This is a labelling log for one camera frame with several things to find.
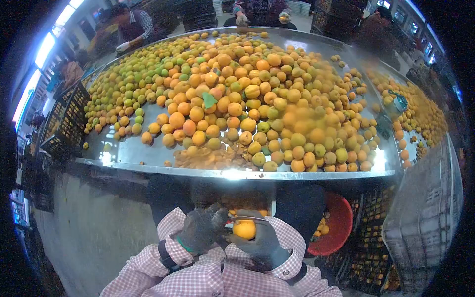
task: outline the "black glove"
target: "black glove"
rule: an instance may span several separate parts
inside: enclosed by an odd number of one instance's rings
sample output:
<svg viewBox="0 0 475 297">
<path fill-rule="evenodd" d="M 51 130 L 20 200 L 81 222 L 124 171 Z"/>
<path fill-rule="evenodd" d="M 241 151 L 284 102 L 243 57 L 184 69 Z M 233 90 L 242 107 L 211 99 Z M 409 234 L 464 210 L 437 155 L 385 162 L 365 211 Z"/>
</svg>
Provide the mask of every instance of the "black glove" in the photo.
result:
<svg viewBox="0 0 475 297">
<path fill-rule="evenodd" d="M 248 216 L 264 218 L 258 211 L 238 210 L 238 216 Z M 265 267 L 265 270 L 272 270 L 282 265 L 290 254 L 280 247 L 274 227 L 268 221 L 255 220 L 256 236 L 253 240 L 247 240 L 235 234 L 227 236 L 227 240 L 234 242 L 236 246 L 249 254 L 258 264 Z"/>
<path fill-rule="evenodd" d="M 227 220 L 228 210 L 217 203 L 207 209 L 197 208 L 186 216 L 177 240 L 188 252 L 202 254 L 223 233 Z"/>
</svg>

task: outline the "red bucket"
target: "red bucket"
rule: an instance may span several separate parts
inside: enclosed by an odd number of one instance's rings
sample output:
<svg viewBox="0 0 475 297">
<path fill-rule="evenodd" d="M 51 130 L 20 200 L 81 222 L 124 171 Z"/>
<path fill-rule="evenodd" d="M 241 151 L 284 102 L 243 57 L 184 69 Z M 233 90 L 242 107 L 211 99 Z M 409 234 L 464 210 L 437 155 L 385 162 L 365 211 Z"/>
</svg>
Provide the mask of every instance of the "red bucket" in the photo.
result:
<svg viewBox="0 0 475 297">
<path fill-rule="evenodd" d="M 310 242 L 307 251 L 314 256 L 328 256 L 338 251 L 352 231 L 353 212 L 348 201 L 335 193 L 327 193 L 325 203 L 330 213 L 330 217 L 325 219 L 330 231 L 317 241 Z"/>
</svg>

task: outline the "gloved hand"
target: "gloved hand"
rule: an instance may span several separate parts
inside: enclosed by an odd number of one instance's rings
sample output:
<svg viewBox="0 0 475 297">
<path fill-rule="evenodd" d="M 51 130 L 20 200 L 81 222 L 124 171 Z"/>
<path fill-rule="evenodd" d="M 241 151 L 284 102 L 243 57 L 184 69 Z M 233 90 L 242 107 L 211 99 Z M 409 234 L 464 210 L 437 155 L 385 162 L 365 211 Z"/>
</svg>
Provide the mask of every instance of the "gloved hand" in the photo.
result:
<svg viewBox="0 0 475 297">
<path fill-rule="evenodd" d="M 224 230 L 228 210 L 215 203 L 209 208 L 190 211 L 178 233 L 178 242 L 188 251 L 202 254 L 209 250 Z"/>
<path fill-rule="evenodd" d="M 290 15 L 286 12 L 281 12 L 279 14 L 279 22 L 281 22 L 282 24 L 290 23 Z"/>
<path fill-rule="evenodd" d="M 123 44 L 119 45 L 118 47 L 116 47 L 115 51 L 121 53 L 121 52 L 127 50 L 129 47 L 130 47 L 130 43 L 127 41 L 127 42 L 124 42 Z"/>
<path fill-rule="evenodd" d="M 264 218 L 258 211 L 238 210 L 236 215 Z M 228 235 L 227 240 L 234 242 L 255 262 L 266 267 L 266 270 L 272 270 L 282 265 L 289 259 L 290 254 L 280 246 L 274 227 L 268 221 L 255 220 L 254 223 L 256 224 L 254 240 L 247 240 L 235 234 Z"/>
<path fill-rule="evenodd" d="M 247 19 L 246 15 L 242 12 L 238 12 L 236 15 L 236 25 L 238 27 L 247 27 L 247 23 L 249 23 L 249 20 Z"/>
</svg>

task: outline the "green wristband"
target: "green wristband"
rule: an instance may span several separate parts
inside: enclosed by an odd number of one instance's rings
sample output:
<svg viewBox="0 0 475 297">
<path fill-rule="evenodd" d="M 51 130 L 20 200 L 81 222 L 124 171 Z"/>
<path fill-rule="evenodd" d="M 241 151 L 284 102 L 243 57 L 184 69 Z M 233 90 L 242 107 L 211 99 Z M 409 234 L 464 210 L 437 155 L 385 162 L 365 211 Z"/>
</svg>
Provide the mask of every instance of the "green wristband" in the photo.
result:
<svg viewBox="0 0 475 297">
<path fill-rule="evenodd" d="M 178 243 L 181 244 L 181 246 L 182 246 L 188 253 L 193 253 L 193 250 L 187 248 L 187 247 L 183 244 L 183 242 L 180 240 L 180 237 L 179 237 L 179 236 L 177 236 L 176 239 L 177 239 Z"/>
</svg>

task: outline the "pink checkered shirt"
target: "pink checkered shirt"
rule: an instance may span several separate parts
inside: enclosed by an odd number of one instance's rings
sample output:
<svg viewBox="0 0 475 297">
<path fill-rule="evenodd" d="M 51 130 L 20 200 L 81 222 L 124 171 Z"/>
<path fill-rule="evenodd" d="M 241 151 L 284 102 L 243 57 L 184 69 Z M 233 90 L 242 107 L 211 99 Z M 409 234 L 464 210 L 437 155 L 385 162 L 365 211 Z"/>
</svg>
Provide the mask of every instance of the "pink checkered shirt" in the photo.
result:
<svg viewBox="0 0 475 297">
<path fill-rule="evenodd" d="M 157 226 L 160 240 L 166 239 L 165 248 L 180 266 L 194 262 L 193 266 L 169 275 L 160 261 L 157 244 L 145 247 L 131 257 L 108 284 L 101 296 L 207 296 L 207 297 L 269 297 L 269 296 L 321 296 L 341 297 L 337 286 L 329 287 L 317 267 L 307 266 L 306 275 L 293 286 L 285 280 L 300 271 L 305 252 L 303 237 L 284 221 L 266 217 L 274 227 L 281 247 L 291 253 L 281 266 L 265 273 L 253 271 L 248 254 L 234 243 L 223 249 L 215 243 L 211 250 L 195 261 L 175 239 L 181 230 L 185 214 L 175 208 Z"/>
</svg>

